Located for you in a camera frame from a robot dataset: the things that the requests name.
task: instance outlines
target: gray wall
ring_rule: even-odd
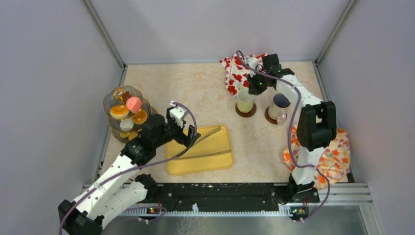
[[[92,0],[126,63],[314,60],[348,0]]]
[[[120,68],[79,0],[0,2],[0,234],[56,234],[92,179]]]
[[[415,1],[360,1],[323,62],[387,234],[413,234]]]

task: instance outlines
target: red floral cloth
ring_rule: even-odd
[[[260,65],[262,65],[262,57],[268,54],[261,54],[261,55],[250,55],[245,56],[246,59],[255,57],[259,59]],[[233,95],[236,96],[238,91],[244,88],[249,87],[249,83],[247,80],[249,69],[246,69],[242,62],[239,60],[236,54],[233,57],[226,57],[223,60],[219,61],[226,70],[225,76],[225,88]]]

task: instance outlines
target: cable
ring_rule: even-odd
[[[262,76],[265,76],[265,77],[269,77],[269,78],[271,78],[271,79],[275,79],[275,80],[277,80],[277,81],[281,81],[281,82],[283,82],[283,83],[286,83],[286,84],[288,84],[289,86],[291,86],[291,87],[293,87],[294,88],[294,90],[297,92],[297,95],[298,95],[298,99],[297,99],[297,102],[296,102],[296,105],[295,105],[295,107],[294,107],[294,110],[293,110],[293,114],[291,115],[291,119],[290,119],[290,125],[288,126],[288,151],[290,152],[290,157],[291,157],[291,161],[294,163],[294,165],[296,166],[296,167],[298,167],[298,168],[307,168],[307,167],[312,167],[312,168],[315,168],[316,169],[316,171],[321,175],[321,176],[323,176],[323,178],[327,181],[327,195],[325,196],[325,198],[324,198],[324,200],[322,201],[322,203],[317,207],[317,209],[315,209],[307,218],[305,218],[303,221],[301,221],[301,220],[298,220],[298,222],[304,222],[304,221],[306,221],[306,220],[308,220],[308,219],[310,219],[312,216],[314,216],[315,215],[315,213],[316,212],[318,212],[320,209],[321,209],[321,207],[323,207],[323,205],[324,205],[324,203],[326,203],[326,201],[327,201],[327,199],[328,199],[328,196],[329,196],[329,194],[330,194],[330,182],[329,182],[329,179],[324,175],[324,174],[322,174],[321,172],[320,172],[320,170],[315,166],[315,165],[311,165],[311,164],[307,164],[307,165],[299,165],[298,163],[297,163],[297,161],[295,161],[295,159],[294,159],[294,154],[293,154],[293,150],[291,149],[291,130],[293,129],[293,123],[294,123],[294,116],[295,116],[295,114],[297,113],[297,109],[298,109],[298,107],[299,107],[299,105],[300,105],[300,101],[301,101],[301,93],[300,93],[300,91],[298,90],[298,88],[296,87],[296,86],[294,86],[294,84],[292,84],[291,82],[289,82],[289,81],[286,81],[286,80],[284,80],[284,79],[281,79],[281,78],[279,78],[279,77],[275,77],[275,76],[272,76],[272,75],[269,75],[269,74],[267,74],[267,73],[264,73],[264,72],[261,72],[261,71],[258,71],[258,70],[256,70],[256,69],[253,69],[253,68],[251,68],[246,62],[245,62],[245,57],[244,57],[244,54],[240,51],[240,50],[237,50],[236,51],[236,55],[238,56],[238,58],[239,58],[239,60],[242,62],[242,64],[243,64],[243,66],[245,66],[245,67],[247,67],[248,69],[250,69],[250,70],[252,70],[252,71],[254,71],[255,73],[258,73],[258,74],[261,74]]]
[[[138,220],[138,221],[141,221],[141,222],[146,222],[146,221],[148,221],[148,223],[151,223],[151,222],[155,222],[155,221],[157,221],[157,220],[161,219],[161,217],[162,217],[164,214],[166,214],[166,213],[167,213],[167,208],[166,208],[166,207],[162,207],[162,206],[128,208],[128,209],[126,209],[126,210],[125,210],[125,212],[127,212],[127,211],[134,211],[134,210],[142,210],[142,209],[154,209],[154,208],[156,208],[156,209],[160,209],[160,211],[161,211],[161,210],[163,210],[163,213],[161,213],[159,216],[155,217],[154,219],[150,219],[150,220],[141,219],[141,218],[136,218],[136,217],[133,217],[133,218],[128,218],[128,219],[124,219],[124,220],[120,221],[119,223],[117,223],[117,226],[114,226],[113,228],[111,228],[111,229],[109,229],[109,230],[105,231],[102,235],[105,235],[105,234],[109,233],[110,231],[112,231],[113,229],[117,228],[120,224],[122,224],[122,223],[124,223],[124,222],[126,222],[126,221],[130,221],[130,220]]]
[[[163,163],[166,163],[166,162],[168,162],[168,161],[172,161],[172,160],[174,160],[174,159],[176,159],[176,158],[178,158],[178,157],[180,157],[181,155],[183,155],[183,154],[185,154],[190,148],[191,148],[191,146],[193,145],[193,143],[196,141],[196,135],[197,135],[197,124],[196,124],[196,119],[195,119],[195,117],[194,117],[194,115],[193,115],[193,113],[186,107],[186,106],[184,106],[184,105],[182,105],[181,103],[178,103],[178,102],[173,102],[173,104],[176,104],[176,105],[179,105],[179,106],[181,106],[181,107],[183,107],[184,109],[186,109],[188,112],[189,112],[189,114],[190,114],[190,116],[192,117],[192,119],[193,119],[193,125],[194,125],[194,127],[195,127],[195,134],[194,134],[194,138],[192,138],[191,140],[190,140],[190,144],[189,144],[189,146],[185,149],[185,150],[183,150],[181,153],[179,153],[178,155],[176,155],[176,156],[174,156],[174,157],[172,157],[172,158],[169,158],[169,159],[165,159],[165,160],[162,160],[162,161],[159,161],[159,162],[155,162],[155,163],[150,163],[150,164],[146,164],[146,165],[141,165],[141,166],[136,166],[136,167],[133,167],[133,168],[131,168],[131,169],[128,169],[128,170],[125,170],[125,171],[121,171],[121,172],[119,172],[119,173],[117,173],[117,174],[115,174],[115,175],[113,175],[113,176],[111,176],[111,177],[109,177],[108,179],[106,179],[106,180],[104,180],[104,181],[102,181],[101,183],[100,183],[100,185],[101,186],[103,186],[103,185],[105,185],[106,183],[108,183],[109,181],[111,181],[111,180],[113,180],[113,179],[115,179],[116,177],[118,177],[118,176],[120,176],[120,175],[123,175],[123,174],[126,174],[126,173],[128,173],[128,172],[131,172],[131,171],[135,171],[135,170],[139,170],[139,169],[143,169],[143,168],[146,168],[146,167],[149,167],[149,166],[154,166],[154,165],[158,165],[158,164],[163,164]],[[91,189],[89,192],[87,192],[83,197],[81,197],[80,199],[79,199],[79,201],[77,201],[69,210],[68,210],[68,212],[66,212],[66,214],[65,214],[65,216],[62,218],[62,221],[61,221],[61,224],[59,225],[59,230],[58,230],[58,235],[62,235],[62,229],[63,229],[63,227],[64,227],[64,224],[65,224],[65,222],[66,222],[66,220],[67,220],[67,218],[69,217],[69,215],[72,213],[72,211],[81,203],[81,202],[83,202],[88,196],[90,196],[93,192],[95,192],[96,191],[96,188],[93,188],[93,189]]]

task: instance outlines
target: brown coaster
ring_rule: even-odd
[[[254,106],[252,107],[252,109],[247,113],[243,113],[239,111],[238,105],[235,105],[235,111],[239,116],[243,118],[249,118],[249,117],[252,117],[256,113],[256,104],[254,103]]]
[[[265,110],[265,119],[266,119],[267,121],[269,121],[270,123],[277,125],[277,120],[272,119],[272,118],[268,115],[268,109],[269,109],[269,108],[270,108],[270,107],[268,107],[268,108]]]

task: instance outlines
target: floral pattern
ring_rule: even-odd
[[[245,58],[255,57],[259,59],[259,63],[262,65],[262,57],[267,54],[245,56]],[[233,95],[236,96],[238,91],[243,88],[249,88],[249,82],[247,80],[249,70],[246,69],[242,62],[239,60],[236,54],[232,58],[226,57],[219,61],[225,68],[225,88]]]
[[[297,139],[297,127],[293,126],[291,130],[291,149],[294,154],[294,159],[297,161],[299,156],[300,143]],[[294,163],[291,160],[288,147],[282,153],[282,157],[285,165],[292,171],[295,168]],[[336,139],[333,140],[330,145],[324,150],[320,157],[319,165],[317,168],[325,175],[330,181],[330,184],[339,182],[347,173],[349,173],[350,165],[350,145],[348,140],[347,131],[337,129]],[[326,188],[327,182],[323,176],[318,172],[314,174],[314,187]]]

